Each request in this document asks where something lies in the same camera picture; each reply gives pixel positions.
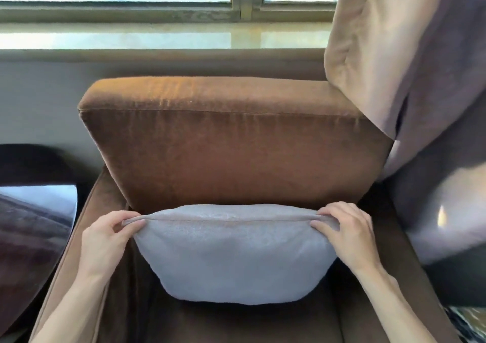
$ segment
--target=hand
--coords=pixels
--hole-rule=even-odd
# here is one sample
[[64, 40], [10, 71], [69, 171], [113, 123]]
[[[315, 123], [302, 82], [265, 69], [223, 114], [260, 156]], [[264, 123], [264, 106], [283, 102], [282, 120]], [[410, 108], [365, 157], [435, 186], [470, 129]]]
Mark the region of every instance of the hand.
[[113, 229], [126, 219], [140, 216], [135, 211], [112, 211], [83, 231], [81, 259], [76, 279], [106, 284], [122, 259], [130, 237], [145, 225], [145, 220], [128, 224], [119, 232]]
[[311, 226], [327, 237], [337, 256], [356, 276], [382, 269], [370, 215], [354, 203], [345, 202], [330, 203], [317, 213], [331, 215], [339, 221], [338, 231], [318, 220], [311, 221]]

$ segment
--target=wrist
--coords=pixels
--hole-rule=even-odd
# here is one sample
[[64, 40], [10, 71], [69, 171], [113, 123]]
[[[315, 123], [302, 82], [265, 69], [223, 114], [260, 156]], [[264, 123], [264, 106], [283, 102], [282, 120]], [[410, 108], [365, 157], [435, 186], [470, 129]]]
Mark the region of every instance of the wrist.
[[386, 272], [381, 264], [368, 265], [364, 268], [353, 271], [353, 274], [360, 281], [361, 284], [368, 281], [377, 281], [380, 279], [390, 278], [390, 275]]

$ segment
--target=marble window sill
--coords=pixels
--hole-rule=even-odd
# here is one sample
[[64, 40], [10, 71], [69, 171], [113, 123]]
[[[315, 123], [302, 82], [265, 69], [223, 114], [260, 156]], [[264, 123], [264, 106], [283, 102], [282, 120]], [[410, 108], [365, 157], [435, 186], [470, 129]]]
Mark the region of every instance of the marble window sill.
[[331, 23], [0, 24], [0, 60], [107, 61], [322, 52]]

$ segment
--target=brown armchair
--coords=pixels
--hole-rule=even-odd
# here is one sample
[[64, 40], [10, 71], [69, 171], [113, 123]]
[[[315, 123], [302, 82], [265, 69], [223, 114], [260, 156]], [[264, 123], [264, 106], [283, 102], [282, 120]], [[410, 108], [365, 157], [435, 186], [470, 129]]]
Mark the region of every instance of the brown armchair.
[[[78, 220], [33, 335], [72, 284], [83, 229], [128, 206], [358, 201], [386, 270], [440, 343], [459, 342], [378, 186], [392, 140], [328, 82], [136, 77], [96, 82], [81, 118], [106, 163]], [[271, 306], [190, 303], [165, 293], [131, 242], [80, 343], [388, 342], [340, 261], [307, 297]]]

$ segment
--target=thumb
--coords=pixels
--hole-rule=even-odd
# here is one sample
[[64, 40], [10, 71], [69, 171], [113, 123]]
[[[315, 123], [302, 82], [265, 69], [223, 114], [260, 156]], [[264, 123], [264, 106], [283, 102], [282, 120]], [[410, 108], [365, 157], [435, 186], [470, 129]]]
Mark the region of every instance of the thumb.
[[133, 223], [126, 225], [122, 230], [120, 230], [118, 232], [118, 235], [128, 240], [136, 232], [142, 229], [145, 226], [145, 224], [147, 224], [147, 221], [145, 219], [134, 221]]
[[338, 231], [332, 229], [328, 224], [326, 224], [323, 221], [312, 220], [311, 226], [314, 229], [319, 230], [322, 234], [324, 234], [326, 236], [326, 238], [329, 240], [329, 242], [331, 242], [331, 243], [334, 241], [337, 234], [339, 233]]

